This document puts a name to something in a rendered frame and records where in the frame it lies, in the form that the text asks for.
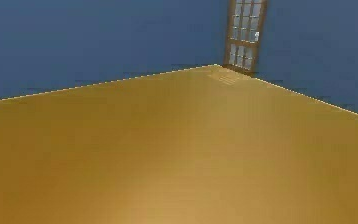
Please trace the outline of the brown glass-paned room door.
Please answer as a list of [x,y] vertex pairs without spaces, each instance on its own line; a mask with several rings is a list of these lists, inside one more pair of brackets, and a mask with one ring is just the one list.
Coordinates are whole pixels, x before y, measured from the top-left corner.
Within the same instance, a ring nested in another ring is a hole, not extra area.
[[268,0],[229,0],[222,66],[254,76],[267,13]]

